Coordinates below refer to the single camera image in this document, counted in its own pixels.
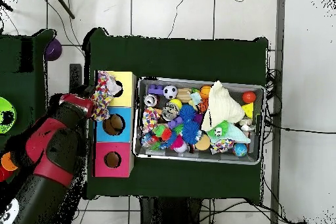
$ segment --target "football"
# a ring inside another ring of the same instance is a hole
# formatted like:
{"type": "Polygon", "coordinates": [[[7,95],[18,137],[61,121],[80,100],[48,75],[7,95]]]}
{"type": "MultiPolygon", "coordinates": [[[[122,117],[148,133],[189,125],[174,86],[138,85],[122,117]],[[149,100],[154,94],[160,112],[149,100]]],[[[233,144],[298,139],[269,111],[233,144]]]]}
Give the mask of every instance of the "football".
{"type": "Polygon", "coordinates": [[[177,88],[173,85],[165,86],[163,95],[166,99],[174,99],[177,96],[177,88]]]}

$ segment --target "colored block tower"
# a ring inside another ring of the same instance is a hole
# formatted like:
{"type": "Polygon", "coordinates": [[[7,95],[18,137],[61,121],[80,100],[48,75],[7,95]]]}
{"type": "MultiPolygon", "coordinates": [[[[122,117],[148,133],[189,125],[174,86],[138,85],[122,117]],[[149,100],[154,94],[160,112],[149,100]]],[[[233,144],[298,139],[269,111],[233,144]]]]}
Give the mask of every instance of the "colored block tower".
{"type": "Polygon", "coordinates": [[[108,72],[115,77],[122,93],[108,110],[110,118],[96,125],[95,177],[129,177],[134,164],[132,153],[135,85],[132,72],[108,72]]]}

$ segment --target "dark green table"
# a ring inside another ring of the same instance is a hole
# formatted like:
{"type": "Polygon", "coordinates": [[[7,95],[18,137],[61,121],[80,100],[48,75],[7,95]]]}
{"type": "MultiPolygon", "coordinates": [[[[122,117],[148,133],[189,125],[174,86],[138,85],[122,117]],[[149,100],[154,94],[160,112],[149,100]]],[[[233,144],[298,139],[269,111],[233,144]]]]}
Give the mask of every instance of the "dark green table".
{"type": "MultiPolygon", "coordinates": [[[[137,77],[194,79],[265,86],[268,41],[110,37],[102,28],[84,40],[85,77],[95,70],[132,71],[137,77]]],[[[261,163],[254,166],[136,158],[130,178],[92,177],[89,160],[87,197],[189,196],[248,198],[260,201],[261,163]]]]}
{"type": "Polygon", "coordinates": [[[31,37],[0,35],[0,97],[16,109],[13,127],[0,135],[0,152],[11,136],[21,134],[46,112],[44,52],[55,36],[41,30],[31,37]]]}

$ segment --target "pink cube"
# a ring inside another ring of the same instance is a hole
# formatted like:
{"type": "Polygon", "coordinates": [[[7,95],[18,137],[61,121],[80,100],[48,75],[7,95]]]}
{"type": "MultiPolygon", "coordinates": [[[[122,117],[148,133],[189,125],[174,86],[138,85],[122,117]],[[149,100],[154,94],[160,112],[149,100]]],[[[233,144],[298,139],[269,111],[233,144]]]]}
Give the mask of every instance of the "pink cube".
{"type": "Polygon", "coordinates": [[[131,143],[97,142],[94,159],[94,177],[128,178],[134,164],[131,143]]]}

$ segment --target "red ball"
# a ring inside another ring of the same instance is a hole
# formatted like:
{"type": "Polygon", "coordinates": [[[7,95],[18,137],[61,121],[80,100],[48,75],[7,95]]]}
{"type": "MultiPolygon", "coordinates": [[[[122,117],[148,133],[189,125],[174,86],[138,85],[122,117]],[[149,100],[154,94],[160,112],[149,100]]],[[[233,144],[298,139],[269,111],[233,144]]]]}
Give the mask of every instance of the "red ball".
{"type": "Polygon", "coordinates": [[[243,94],[243,101],[245,103],[254,102],[257,97],[255,96],[254,92],[248,91],[243,94]]]}

